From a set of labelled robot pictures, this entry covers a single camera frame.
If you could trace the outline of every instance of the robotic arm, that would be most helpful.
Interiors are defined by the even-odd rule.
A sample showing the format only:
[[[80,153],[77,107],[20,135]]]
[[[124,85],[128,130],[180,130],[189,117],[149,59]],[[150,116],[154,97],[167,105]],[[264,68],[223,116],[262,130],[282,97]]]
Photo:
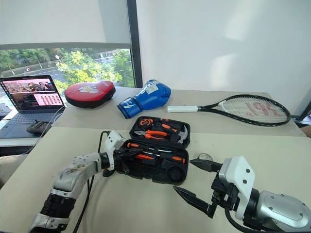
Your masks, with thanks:
[[[104,176],[112,175],[115,163],[139,152],[138,149],[118,150],[124,141],[120,134],[112,131],[104,143],[103,153],[98,151],[75,157],[56,178],[42,210],[35,216],[28,232],[58,233],[65,230],[69,215],[88,179],[102,169]]]
[[[190,162],[205,171],[216,172],[211,186],[214,190],[212,204],[198,199],[184,188],[174,186],[174,189],[187,203],[210,218],[219,205],[225,209],[229,222],[245,233],[258,233],[260,230],[311,232],[310,209],[296,198],[254,189],[255,174],[244,157],[227,158],[223,164],[200,159]],[[236,223],[229,213],[231,210],[235,211],[235,218],[255,230]]]

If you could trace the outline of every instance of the orange handled pliers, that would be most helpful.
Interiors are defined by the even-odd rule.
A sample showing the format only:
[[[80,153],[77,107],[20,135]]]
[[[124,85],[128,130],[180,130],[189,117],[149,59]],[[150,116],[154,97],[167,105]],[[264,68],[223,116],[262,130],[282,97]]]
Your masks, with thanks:
[[[160,140],[165,140],[165,138],[162,137],[153,137],[153,135],[159,135],[159,136],[163,136],[163,137],[167,137],[167,133],[165,132],[161,132],[161,131],[152,131],[152,130],[147,130],[147,131],[134,131],[134,133],[138,134],[138,135],[145,135],[145,138],[150,139],[160,139]]]

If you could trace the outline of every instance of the black tool case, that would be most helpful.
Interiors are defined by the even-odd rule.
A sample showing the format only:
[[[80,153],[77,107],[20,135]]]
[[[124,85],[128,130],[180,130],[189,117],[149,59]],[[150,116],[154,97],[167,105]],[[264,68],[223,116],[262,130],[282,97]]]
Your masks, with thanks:
[[[151,119],[153,122],[152,125],[140,125],[141,122],[145,122],[145,119]],[[182,143],[177,143],[180,139],[180,136],[177,133],[173,133],[172,129],[166,129],[162,127],[164,125],[170,125],[173,130],[184,132],[185,127],[188,131],[187,137],[183,140]],[[163,137],[161,139],[147,139],[144,135],[137,135],[135,131],[161,131],[168,133],[167,137],[154,135],[155,137]],[[190,143],[190,125],[176,120],[170,119],[160,119],[158,117],[151,116],[141,116],[137,119],[134,126],[130,131],[132,139],[125,141],[123,147],[131,147],[133,144],[138,144],[140,147],[144,148],[153,148],[154,150],[147,150],[152,154],[158,154],[161,157],[145,154],[154,159],[141,159],[141,158],[131,158],[129,160],[124,160],[123,163],[118,164],[116,171],[129,175],[134,178],[142,179],[152,179],[156,183],[170,183],[175,185],[180,185],[185,180],[189,155],[185,148]],[[182,159],[182,162],[175,162],[171,159],[162,158],[162,155],[166,156],[172,155],[174,158]]]

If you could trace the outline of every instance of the blue boxing glove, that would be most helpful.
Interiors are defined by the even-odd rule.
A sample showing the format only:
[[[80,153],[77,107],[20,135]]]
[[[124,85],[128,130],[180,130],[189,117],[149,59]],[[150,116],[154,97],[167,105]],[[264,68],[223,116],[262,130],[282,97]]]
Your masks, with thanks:
[[[168,86],[151,79],[137,95],[122,101],[118,108],[126,119],[132,118],[142,110],[163,106],[169,100],[170,95],[171,89]]]

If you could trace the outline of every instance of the laptop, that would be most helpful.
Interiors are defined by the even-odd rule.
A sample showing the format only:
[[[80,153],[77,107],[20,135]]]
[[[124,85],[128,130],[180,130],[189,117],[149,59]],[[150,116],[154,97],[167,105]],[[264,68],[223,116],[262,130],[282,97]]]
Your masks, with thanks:
[[[1,78],[0,85],[18,111],[0,130],[0,138],[38,137],[26,129],[36,121],[50,121],[64,106],[50,75]]]

